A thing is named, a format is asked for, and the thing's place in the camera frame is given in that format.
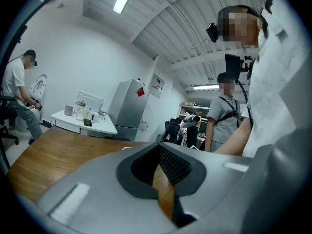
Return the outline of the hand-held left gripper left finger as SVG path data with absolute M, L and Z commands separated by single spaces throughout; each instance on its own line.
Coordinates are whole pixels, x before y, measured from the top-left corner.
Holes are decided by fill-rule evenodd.
M 37 201 L 37 206 L 71 231 L 83 234 L 169 234 L 177 226 L 163 213 L 158 199 L 140 199 L 117 179 L 126 158 L 156 144 L 93 158 L 64 176 Z

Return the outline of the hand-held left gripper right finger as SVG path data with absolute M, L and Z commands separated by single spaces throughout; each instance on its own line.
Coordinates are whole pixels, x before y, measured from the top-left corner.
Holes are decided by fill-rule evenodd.
M 172 222 L 186 226 L 212 210 L 248 170 L 251 158 L 160 143 L 159 165 L 174 189 Z

